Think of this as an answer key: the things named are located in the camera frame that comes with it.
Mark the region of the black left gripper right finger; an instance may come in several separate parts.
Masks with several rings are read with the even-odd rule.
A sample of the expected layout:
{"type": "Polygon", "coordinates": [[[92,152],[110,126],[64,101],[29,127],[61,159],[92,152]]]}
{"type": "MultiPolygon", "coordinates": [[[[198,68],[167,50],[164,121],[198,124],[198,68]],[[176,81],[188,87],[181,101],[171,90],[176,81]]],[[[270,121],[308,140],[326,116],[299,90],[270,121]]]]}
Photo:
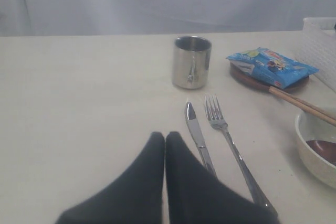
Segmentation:
{"type": "Polygon", "coordinates": [[[165,169],[171,223],[278,223],[275,214],[208,172],[179,132],[166,137],[165,169]]]}

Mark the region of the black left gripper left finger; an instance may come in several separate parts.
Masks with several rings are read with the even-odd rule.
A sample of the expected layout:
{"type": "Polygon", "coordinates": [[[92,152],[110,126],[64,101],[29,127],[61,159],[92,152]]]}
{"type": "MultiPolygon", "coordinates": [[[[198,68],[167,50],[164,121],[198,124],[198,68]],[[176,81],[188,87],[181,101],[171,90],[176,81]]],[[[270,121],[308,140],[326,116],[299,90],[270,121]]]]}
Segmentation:
{"type": "Polygon", "coordinates": [[[164,158],[164,136],[153,132],[115,181],[64,211],[57,223],[161,223],[164,158]]]}

